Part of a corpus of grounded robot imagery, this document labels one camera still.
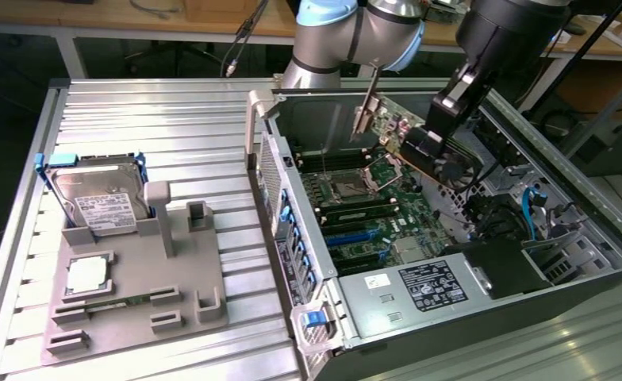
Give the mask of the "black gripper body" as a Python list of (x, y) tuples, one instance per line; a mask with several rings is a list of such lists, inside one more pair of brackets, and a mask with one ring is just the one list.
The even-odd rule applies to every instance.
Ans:
[(462, 75), (491, 75), (538, 57), (570, 14), (567, 1), (473, 1), (455, 42)]

